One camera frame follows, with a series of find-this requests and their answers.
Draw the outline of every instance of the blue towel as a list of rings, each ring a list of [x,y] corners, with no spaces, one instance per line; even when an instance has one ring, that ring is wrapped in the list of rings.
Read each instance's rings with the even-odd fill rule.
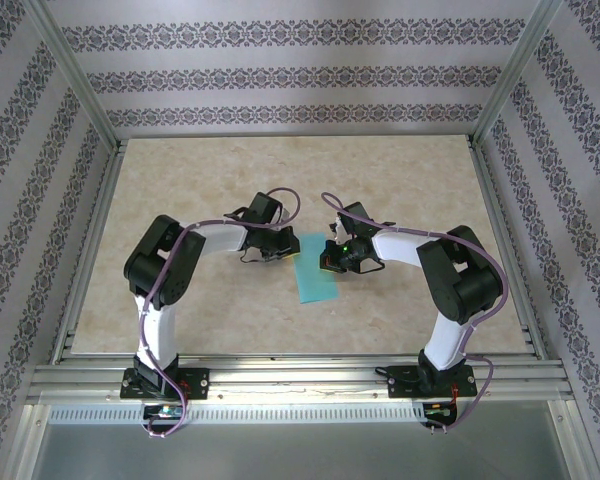
[[[300,253],[293,257],[300,303],[320,302],[338,298],[338,286],[333,273],[320,270],[320,254],[327,237],[324,233],[298,235]]]

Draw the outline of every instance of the metal bracket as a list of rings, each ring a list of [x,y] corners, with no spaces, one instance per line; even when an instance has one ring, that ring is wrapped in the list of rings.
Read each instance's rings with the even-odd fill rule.
[[[420,387],[417,365],[393,365],[376,368],[376,373],[387,378],[389,398],[445,398],[452,396],[452,388],[458,389],[458,397],[475,397],[478,394],[473,368],[463,365],[448,381],[439,382],[434,389],[424,392]]]
[[[184,390],[189,400],[206,400],[209,394],[208,368],[178,368],[176,382]],[[120,398],[123,400],[158,400],[163,402],[179,401],[175,392],[161,395],[147,382],[138,378],[134,368],[127,368],[122,377]]]

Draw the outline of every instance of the marble-patterned surface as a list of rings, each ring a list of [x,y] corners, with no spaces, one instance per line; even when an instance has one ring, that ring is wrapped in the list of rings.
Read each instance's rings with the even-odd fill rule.
[[[296,233],[325,232],[330,191],[359,200],[378,221],[447,231],[471,226],[497,254],[463,136],[179,138],[131,140],[87,297],[75,353],[133,352],[137,312],[122,267],[156,215],[183,224],[218,218],[257,191],[289,186],[302,196]],[[287,208],[293,198],[281,194]],[[243,264],[205,257],[178,303],[184,353],[416,353],[436,317],[420,269],[337,276],[338,299],[300,304],[293,261]],[[525,352],[513,302],[473,336],[477,352]]]

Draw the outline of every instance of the patterned wallpaper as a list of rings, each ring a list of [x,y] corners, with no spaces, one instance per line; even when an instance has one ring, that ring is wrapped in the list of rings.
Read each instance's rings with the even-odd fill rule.
[[[600,463],[600,1],[560,7],[484,153]]]
[[[0,0],[0,472],[31,367],[49,361],[107,158],[20,3]]]
[[[49,3],[121,138],[469,133],[535,5]]]

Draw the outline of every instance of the purple cable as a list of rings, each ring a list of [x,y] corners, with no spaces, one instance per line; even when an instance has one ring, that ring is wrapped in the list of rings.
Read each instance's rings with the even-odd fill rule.
[[[469,339],[471,338],[471,335],[473,335],[473,332],[475,331],[476,327],[479,324],[481,324],[482,322],[484,322],[485,320],[488,320],[489,318],[493,317],[496,313],[498,313],[500,310],[502,310],[502,307],[504,307],[504,304],[507,303],[507,299],[509,298],[509,280],[507,279],[507,274],[504,273],[504,270],[498,264],[498,262],[495,260],[495,258],[493,258],[491,255],[489,255],[489,253],[487,253],[483,248],[480,248],[477,245],[474,245],[473,243],[471,243],[463,238],[459,238],[454,235],[449,235],[448,233],[428,232],[426,230],[417,230],[417,229],[413,229],[413,228],[387,226],[382,223],[377,223],[377,222],[374,222],[373,220],[369,220],[368,218],[364,218],[359,215],[355,215],[353,213],[347,212],[344,209],[343,203],[340,201],[340,199],[332,193],[322,192],[320,197],[322,198],[322,200],[324,200],[324,202],[327,205],[329,205],[331,208],[333,208],[336,212],[340,213],[341,215],[345,215],[347,217],[353,218],[354,220],[358,220],[359,222],[366,223],[368,225],[372,225],[374,227],[381,228],[383,230],[392,230],[394,232],[409,233],[411,235],[419,235],[421,237],[444,238],[444,239],[459,243],[460,245],[464,245],[465,247],[473,250],[478,255],[480,255],[484,259],[486,259],[493,266],[493,268],[495,268],[496,272],[498,272],[498,275],[500,276],[500,279],[502,280],[502,297],[500,297],[500,301],[498,302],[498,304],[495,307],[493,307],[491,310],[489,310],[485,315],[483,315],[482,317],[478,318],[477,320],[474,320],[473,322],[471,322],[471,324],[469,325],[469,328],[467,329],[467,331],[464,334],[464,337],[462,337],[462,340],[460,341],[460,346],[458,349],[460,354],[462,354],[465,358],[467,358],[469,360],[488,363],[489,364],[489,374],[487,375],[487,379],[485,380],[484,384],[482,385],[482,388],[478,392],[478,395],[476,395],[476,398],[465,409],[465,411],[462,412],[462,415],[460,415],[460,418],[458,418],[452,425],[450,425],[448,427],[444,427],[443,430],[446,432],[447,430],[452,430],[453,428],[456,428],[476,408],[476,405],[478,404],[478,402],[480,401],[482,396],[485,394],[487,387],[489,386],[489,384],[491,383],[491,379],[493,378],[494,367],[493,367],[493,363],[491,362],[491,360],[489,360],[486,357],[479,357],[477,355],[467,355],[467,354],[465,354],[464,350],[467,346],[467,343],[469,342]]]
[[[164,372],[164,370],[162,370],[158,366],[158,360],[153,355],[153,352],[151,352],[151,348],[149,347],[149,344],[147,342],[147,337],[144,333],[144,322],[147,317],[147,313],[149,313],[149,306],[151,305],[151,300],[156,295],[158,289],[162,285],[162,282],[164,282],[164,279],[167,276],[167,271],[169,270],[169,267],[173,263],[175,253],[178,251],[178,249],[180,248],[180,245],[184,241],[184,238],[191,230],[195,230],[196,228],[200,228],[200,227],[203,227],[206,225],[239,225],[242,227],[251,227],[251,228],[269,228],[272,226],[282,227],[284,225],[288,225],[298,216],[298,213],[300,213],[300,195],[298,195],[298,193],[295,190],[293,190],[291,188],[287,188],[287,187],[274,188],[273,190],[268,191],[267,195],[271,195],[272,193],[276,193],[276,192],[289,192],[296,198],[296,202],[297,202],[296,210],[295,210],[295,212],[293,212],[293,214],[289,218],[287,218],[286,220],[279,222],[279,223],[248,223],[248,222],[239,222],[236,220],[229,220],[229,219],[205,220],[203,222],[192,223],[191,225],[185,227],[185,229],[182,230],[182,232],[176,239],[175,243],[173,244],[173,248],[171,249],[171,252],[169,253],[169,257],[167,258],[167,261],[164,263],[162,270],[160,270],[160,274],[158,275],[158,278],[156,278],[156,281],[154,282],[153,287],[151,287],[151,290],[149,290],[149,293],[147,294],[147,297],[144,300],[144,305],[142,307],[142,313],[140,314],[140,321],[139,321],[140,344],[142,345],[142,348],[147,353],[147,357],[149,357],[149,360],[153,364],[152,365],[153,369],[156,372],[158,372],[158,375],[160,375],[162,377],[162,379],[164,381],[166,381],[169,385],[171,385],[171,387],[178,393],[178,397],[180,397],[180,402],[182,403],[182,415],[180,416],[180,419],[178,420],[178,422],[175,425],[173,425],[166,432],[156,433],[155,431],[153,431],[151,428],[153,422],[151,422],[151,421],[147,424],[146,427],[144,427],[145,430],[147,430],[147,432],[149,432],[150,437],[164,438],[168,435],[171,435],[172,433],[174,433],[176,430],[178,430],[182,426],[182,424],[184,423],[184,421],[187,417],[187,397],[185,396],[185,394],[182,391],[182,389],[180,388],[180,386],[175,381],[173,381],[171,378],[169,378],[169,376]]]

